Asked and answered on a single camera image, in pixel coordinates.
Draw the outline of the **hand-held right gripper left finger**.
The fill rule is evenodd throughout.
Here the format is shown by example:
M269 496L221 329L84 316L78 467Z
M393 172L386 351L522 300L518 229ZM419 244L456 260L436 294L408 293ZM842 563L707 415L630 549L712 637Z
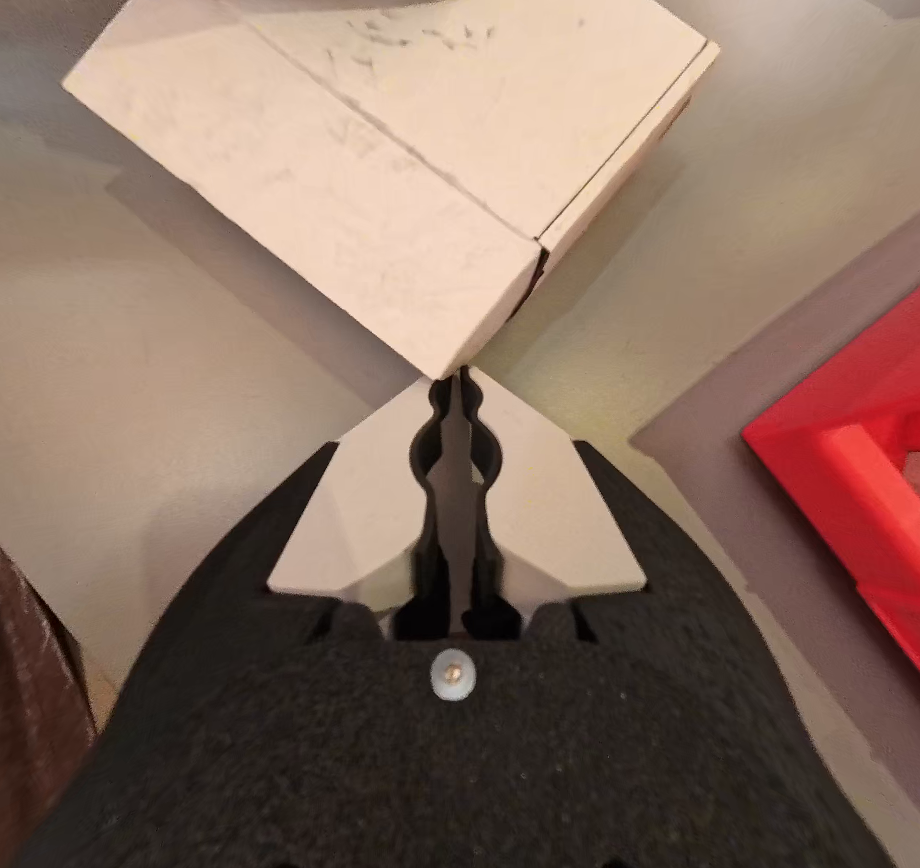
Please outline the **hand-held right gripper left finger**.
M391 617L397 639L441 639L451 577L430 480L454 378L418 379L332 446L268 578L280 596L334 598Z

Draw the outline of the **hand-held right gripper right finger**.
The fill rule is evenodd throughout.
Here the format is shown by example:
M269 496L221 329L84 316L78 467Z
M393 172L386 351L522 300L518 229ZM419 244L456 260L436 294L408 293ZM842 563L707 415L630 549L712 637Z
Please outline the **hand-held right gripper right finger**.
M466 632L518 638L537 609L643 589L647 575L574 441L477 368L460 389L477 484Z

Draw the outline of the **red plastic bin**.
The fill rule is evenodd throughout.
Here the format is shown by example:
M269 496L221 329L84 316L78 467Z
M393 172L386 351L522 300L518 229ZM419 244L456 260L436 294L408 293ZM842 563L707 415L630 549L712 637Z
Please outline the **red plastic bin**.
M742 430L742 437L919 666L915 289Z

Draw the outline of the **white cardboard box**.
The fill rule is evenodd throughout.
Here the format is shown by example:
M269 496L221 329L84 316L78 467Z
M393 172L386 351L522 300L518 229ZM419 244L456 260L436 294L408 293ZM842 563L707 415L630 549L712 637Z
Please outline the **white cardboard box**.
M127 0L63 88L435 379L718 55L655 0Z

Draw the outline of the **brown leather chair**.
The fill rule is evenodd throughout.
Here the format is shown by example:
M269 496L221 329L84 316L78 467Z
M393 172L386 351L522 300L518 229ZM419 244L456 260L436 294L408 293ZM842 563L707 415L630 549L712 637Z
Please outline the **brown leather chair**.
M59 628L1 553L1 865L9 866L82 765L97 732Z

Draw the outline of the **grey desk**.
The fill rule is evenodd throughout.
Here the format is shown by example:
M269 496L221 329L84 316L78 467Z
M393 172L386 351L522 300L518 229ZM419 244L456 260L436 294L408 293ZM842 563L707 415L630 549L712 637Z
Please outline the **grey desk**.
M98 709L184 575L416 373L61 81L126 0L2 0L2 547ZM721 53L480 357L740 592L918 866L918 673L742 428L918 286L918 0L657 0Z

